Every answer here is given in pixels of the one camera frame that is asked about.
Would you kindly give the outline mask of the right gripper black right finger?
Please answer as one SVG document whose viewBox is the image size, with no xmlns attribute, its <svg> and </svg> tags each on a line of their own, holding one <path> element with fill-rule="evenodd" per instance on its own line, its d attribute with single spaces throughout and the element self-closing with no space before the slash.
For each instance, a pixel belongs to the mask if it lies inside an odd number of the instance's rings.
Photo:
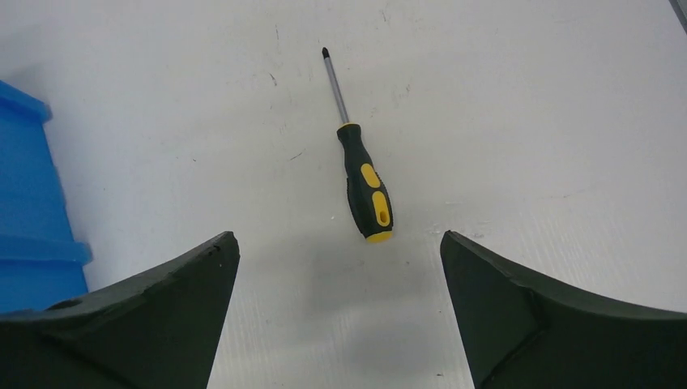
<svg viewBox="0 0 687 389">
<path fill-rule="evenodd" d="M 475 387 L 685 387 L 685 314 L 574 287 L 453 231 L 440 254 Z"/>
</svg>

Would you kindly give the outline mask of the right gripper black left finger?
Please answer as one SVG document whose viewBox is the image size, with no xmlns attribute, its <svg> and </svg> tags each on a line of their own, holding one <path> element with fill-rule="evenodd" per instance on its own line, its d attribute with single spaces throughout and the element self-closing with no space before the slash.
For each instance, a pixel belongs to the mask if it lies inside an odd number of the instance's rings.
<svg viewBox="0 0 687 389">
<path fill-rule="evenodd" d="M 226 231 L 95 292 L 3 314 L 2 387 L 206 387 L 239 262 Z"/>
</svg>

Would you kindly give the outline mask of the black yellow screwdriver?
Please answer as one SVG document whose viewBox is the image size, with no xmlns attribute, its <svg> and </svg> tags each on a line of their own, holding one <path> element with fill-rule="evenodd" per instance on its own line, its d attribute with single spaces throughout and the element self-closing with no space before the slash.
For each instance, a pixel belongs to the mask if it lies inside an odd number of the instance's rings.
<svg viewBox="0 0 687 389">
<path fill-rule="evenodd" d="M 389 193 L 365 147 L 361 126 L 349 119 L 328 48 L 322 48 L 322 57 L 342 122 L 336 135 L 344 153 L 352 218 L 367 242 L 384 242 L 393 235 L 394 217 Z"/>
</svg>

